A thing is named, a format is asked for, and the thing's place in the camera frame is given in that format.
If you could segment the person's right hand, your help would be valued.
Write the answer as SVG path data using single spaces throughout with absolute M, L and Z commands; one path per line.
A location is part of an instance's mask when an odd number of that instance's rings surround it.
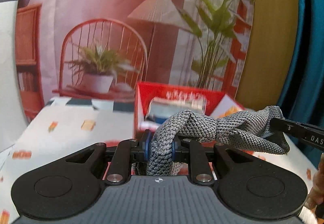
M 323 153 L 321 154 L 321 160 L 318 166 L 318 171 L 314 174 L 312 181 L 312 189 L 308 194 L 305 206 L 312 210 L 316 206 L 323 203 L 324 196 L 324 159 Z

